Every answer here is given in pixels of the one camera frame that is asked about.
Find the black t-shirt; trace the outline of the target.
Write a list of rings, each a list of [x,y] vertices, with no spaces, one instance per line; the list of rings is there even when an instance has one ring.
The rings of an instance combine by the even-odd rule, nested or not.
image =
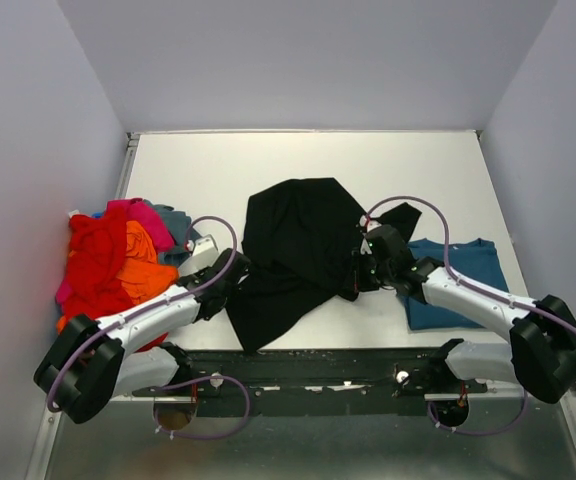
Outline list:
[[[251,265],[226,305],[245,352],[270,344],[336,296],[354,301],[377,289],[359,252],[363,214],[334,178],[291,179],[249,198],[241,244]]]

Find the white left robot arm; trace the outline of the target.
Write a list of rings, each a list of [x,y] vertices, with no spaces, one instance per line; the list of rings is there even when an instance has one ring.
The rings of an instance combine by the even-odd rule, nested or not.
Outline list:
[[[249,270],[250,260],[231,248],[215,263],[185,276],[136,307],[93,320],[80,314],[58,334],[34,374],[46,406],[74,423],[95,417],[117,396],[153,387],[182,393],[190,380],[178,347],[161,336],[221,312]]]

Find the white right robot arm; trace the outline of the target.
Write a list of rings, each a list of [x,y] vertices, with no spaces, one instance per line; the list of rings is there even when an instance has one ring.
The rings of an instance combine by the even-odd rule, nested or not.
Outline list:
[[[458,314],[496,334],[501,343],[446,342],[421,382],[453,390],[463,380],[493,380],[521,386],[554,404],[576,386],[576,320],[554,296],[540,301],[517,297],[451,270],[431,257],[415,258],[399,231],[370,220],[363,240],[357,289],[386,287],[417,303]]]

